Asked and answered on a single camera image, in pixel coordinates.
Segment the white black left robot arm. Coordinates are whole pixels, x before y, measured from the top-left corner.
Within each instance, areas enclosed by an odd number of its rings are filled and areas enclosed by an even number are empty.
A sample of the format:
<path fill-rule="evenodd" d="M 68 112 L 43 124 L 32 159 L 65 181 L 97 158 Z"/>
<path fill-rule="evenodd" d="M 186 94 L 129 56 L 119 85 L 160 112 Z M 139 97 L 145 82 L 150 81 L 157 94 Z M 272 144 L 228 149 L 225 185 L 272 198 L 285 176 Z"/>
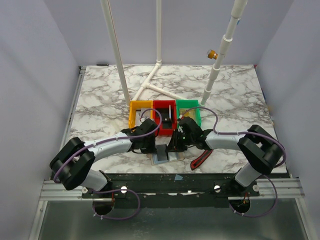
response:
<path fill-rule="evenodd" d="M 140 150 L 154 153 L 155 133 L 159 126 L 150 118 L 134 128 L 123 129 L 114 136 L 98 141 L 84 142 L 79 137 L 70 139 L 50 162 L 53 181 L 61 183 L 68 191 L 76 187 L 93 190 L 99 197 L 110 194 L 110 179 L 102 170 L 93 170 L 92 165 L 116 154 Z"/>

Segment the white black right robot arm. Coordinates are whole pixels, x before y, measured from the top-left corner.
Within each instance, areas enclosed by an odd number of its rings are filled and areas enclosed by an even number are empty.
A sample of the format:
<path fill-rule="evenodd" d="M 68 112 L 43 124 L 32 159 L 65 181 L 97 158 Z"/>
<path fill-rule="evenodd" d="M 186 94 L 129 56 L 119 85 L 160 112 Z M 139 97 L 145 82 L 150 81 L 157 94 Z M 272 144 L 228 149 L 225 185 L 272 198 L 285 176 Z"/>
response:
<path fill-rule="evenodd" d="M 269 175 L 274 168 L 286 160 L 286 151 L 281 143 L 274 139 L 259 125 L 252 125 L 241 132 L 218 132 L 215 128 L 201 129 L 190 117 L 179 121 L 181 130 L 174 130 L 167 153 L 180 153 L 194 146 L 199 150 L 212 152 L 226 149 L 241 151 L 248 163 L 242 167 L 226 184 L 230 194 L 241 196 L 248 187 L 260 176 Z"/>

